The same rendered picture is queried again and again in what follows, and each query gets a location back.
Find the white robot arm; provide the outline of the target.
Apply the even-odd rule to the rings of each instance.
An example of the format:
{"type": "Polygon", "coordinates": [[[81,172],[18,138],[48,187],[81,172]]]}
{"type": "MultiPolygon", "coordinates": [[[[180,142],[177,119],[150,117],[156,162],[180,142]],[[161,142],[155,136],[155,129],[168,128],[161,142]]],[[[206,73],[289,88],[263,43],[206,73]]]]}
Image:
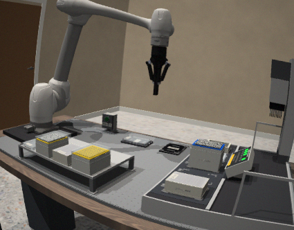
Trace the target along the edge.
{"type": "Polygon", "coordinates": [[[49,83],[36,84],[30,93],[30,125],[24,126],[28,132],[39,135],[59,130],[59,126],[53,125],[53,114],[64,109],[71,99],[68,75],[82,27],[92,15],[109,17],[147,28],[151,33],[151,45],[168,46],[169,37],[174,33],[170,11],[163,8],[155,9],[151,19],[146,19],[89,0],[57,0],[56,6],[58,10],[68,14],[68,27],[54,77],[49,83]]]}

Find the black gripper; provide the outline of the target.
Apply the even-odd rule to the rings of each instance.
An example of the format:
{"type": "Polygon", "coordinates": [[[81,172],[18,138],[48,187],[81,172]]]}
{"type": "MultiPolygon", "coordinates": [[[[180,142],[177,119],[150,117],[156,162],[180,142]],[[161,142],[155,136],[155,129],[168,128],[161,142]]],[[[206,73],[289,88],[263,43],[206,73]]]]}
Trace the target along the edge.
{"type": "Polygon", "coordinates": [[[152,46],[151,58],[149,61],[146,62],[148,71],[149,71],[150,80],[152,80],[152,83],[154,84],[153,95],[155,96],[158,95],[158,85],[160,85],[161,81],[164,81],[167,70],[169,66],[171,65],[170,63],[167,62],[166,55],[167,55],[167,47],[152,46]],[[159,56],[162,56],[162,57],[159,57],[159,56]],[[152,71],[151,63],[154,65],[154,74],[152,71]],[[163,69],[163,72],[161,75],[161,70],[164,64],[165,64],[165,68],[163,69]]]}

